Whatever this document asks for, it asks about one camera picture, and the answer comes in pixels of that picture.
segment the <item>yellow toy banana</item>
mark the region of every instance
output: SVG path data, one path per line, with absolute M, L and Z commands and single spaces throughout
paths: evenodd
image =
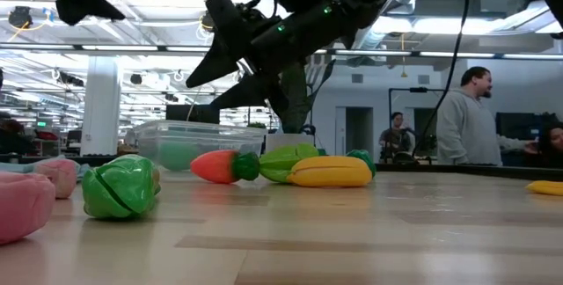
M 291 168 L 288 182 L 308 187 L 366 186 L 373 179 L 368 165 L 357 157 L 309 157 Z
M 550 194 L 563 196 L 563 182 L 552 182 L 548 180 L 537 180 L 526 186 L 528 190 L 538 194 Z

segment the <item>clear plastic bowl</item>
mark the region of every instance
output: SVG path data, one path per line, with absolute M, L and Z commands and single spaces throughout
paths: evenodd
M 213 150 L 259 155 L 267 134 L 261 128 L 187 121 L 150 121 L 134 131 L 139 155 L 173 172 L 189 170 L 192 160 Z

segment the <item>gray sweater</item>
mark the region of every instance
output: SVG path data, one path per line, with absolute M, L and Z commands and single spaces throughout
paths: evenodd
M 439 164 L 502 165 L 501 150 L 524 150 L 525 141 L 496 134 L 494 117 L 463 90 L 451 90 L 438 110 Z

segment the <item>table surface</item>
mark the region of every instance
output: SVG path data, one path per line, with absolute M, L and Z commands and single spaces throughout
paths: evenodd
M 151 216 L 89 219 L 80 186 L 0 247 L 3 284 L 563 282 L 563 198 L 527 181 L 380 172 L 364 188 L 214 185 L 163 173 Z

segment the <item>pink plush toy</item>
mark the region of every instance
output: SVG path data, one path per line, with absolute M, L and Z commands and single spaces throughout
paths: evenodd
M 56 198 L 69 198 L 77 186 L 76 164 L 68 159 L 39 162 L 33 167 L 33 172 L 47 176 L 55 184 Z
M 0 172 L 0 245 L 42 228 L 55 204 L 55 185 L 39 174 Z

